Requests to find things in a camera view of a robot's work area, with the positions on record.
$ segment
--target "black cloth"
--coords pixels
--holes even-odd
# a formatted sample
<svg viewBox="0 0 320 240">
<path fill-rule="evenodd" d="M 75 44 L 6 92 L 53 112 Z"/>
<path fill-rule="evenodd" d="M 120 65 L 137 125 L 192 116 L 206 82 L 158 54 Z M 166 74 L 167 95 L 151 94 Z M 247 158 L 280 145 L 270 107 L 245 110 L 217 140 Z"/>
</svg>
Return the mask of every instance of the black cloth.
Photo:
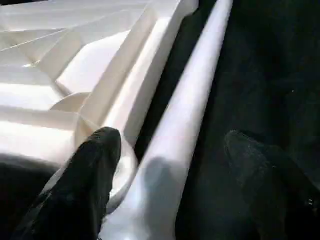
<svg viewBox="0 0 320 240">
<path fill-rule="evenodd" d="M 320 191 L 287 153 L 237 130 L 225 154 L 262 240 L 320 239 Z"/>
<path fill-rule="evenodd" d="M 140 159 L 214 3 L 201 0 L 182 23 L 137 141 Z M 178 240 L 260 239 L 225 155 L 231 130 L 263 136 L 319 183 L 319 13 L 315 0 L 234 0 L 177 216 Z"/>
</svg>

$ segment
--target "white plastic rod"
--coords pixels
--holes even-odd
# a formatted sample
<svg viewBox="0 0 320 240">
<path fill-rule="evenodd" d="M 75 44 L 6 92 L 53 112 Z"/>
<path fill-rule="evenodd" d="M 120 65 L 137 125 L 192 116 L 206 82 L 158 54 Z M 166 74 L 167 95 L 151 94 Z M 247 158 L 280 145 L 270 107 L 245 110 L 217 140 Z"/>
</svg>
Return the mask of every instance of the white plastic rod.
<svg viewBox="0 0 320 240">
<path fill-rule="evenodd" d="M 102 240 L 173 240 L 175 221 L 232 0 L 218 0 L 122 204 Z"/>
</svg>

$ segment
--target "white molded plastic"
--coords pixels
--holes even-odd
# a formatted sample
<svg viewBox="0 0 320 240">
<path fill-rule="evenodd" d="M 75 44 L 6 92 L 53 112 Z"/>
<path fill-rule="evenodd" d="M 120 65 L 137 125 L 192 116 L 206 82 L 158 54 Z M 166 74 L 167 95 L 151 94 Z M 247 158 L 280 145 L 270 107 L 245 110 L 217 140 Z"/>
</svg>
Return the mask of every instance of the white molded plastic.
<svg viewBox="0 0 320 240">
<path fill-rule="evenodd" d="M 95 130 L 118 129 L 123 144 L 112 212 L 136 174 L 132 147 L 179 26 L 197 6 L 197 0 L 1 6 L 0 152 L 59 168 Z"/>
<path fill-rule="evenodd" d="M 223 43 L 232 0 L 218 0 L 120 206 L 106 216 L 102 240 L 173 240 Z"/>
</svg>

